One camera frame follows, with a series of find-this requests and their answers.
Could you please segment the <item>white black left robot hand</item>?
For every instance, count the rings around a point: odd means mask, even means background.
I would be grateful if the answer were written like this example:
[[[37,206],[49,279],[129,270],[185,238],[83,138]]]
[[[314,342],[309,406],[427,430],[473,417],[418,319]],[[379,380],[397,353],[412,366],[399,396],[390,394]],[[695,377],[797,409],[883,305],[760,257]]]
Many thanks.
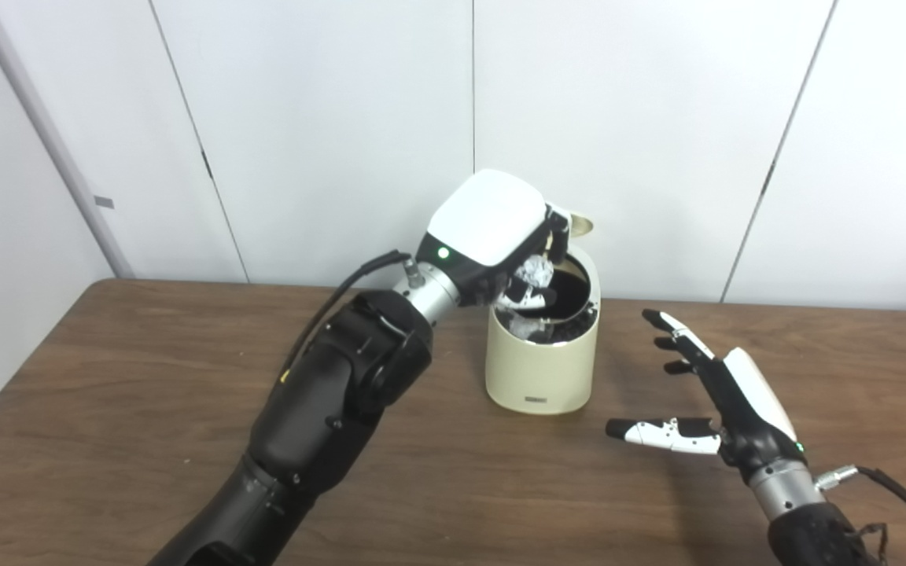
[[[524,180],[485,169],[457,187],[425,227],[414,258],[458,307],[503,302],[536,311],[558,299],[551,277],[528,275],[536,260],[553,271],[565,260],[573,220]]]

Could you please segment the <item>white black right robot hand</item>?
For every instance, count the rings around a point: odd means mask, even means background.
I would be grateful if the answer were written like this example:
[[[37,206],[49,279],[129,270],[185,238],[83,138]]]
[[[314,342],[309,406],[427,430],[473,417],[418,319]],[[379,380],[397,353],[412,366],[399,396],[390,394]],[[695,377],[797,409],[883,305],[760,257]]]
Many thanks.
[[[665,363],[665,372],[695,375],[719,422],[711,417],[612,418],[605,426],[610,438],[680,454],[718,455],[744,480],[777,462],[808,464],[787,412],[747,351],[735,347],[720,357],[672,315],[652,309],[641,315],[662,333],[654,338],[655,347],[679,352],[679,359]]]

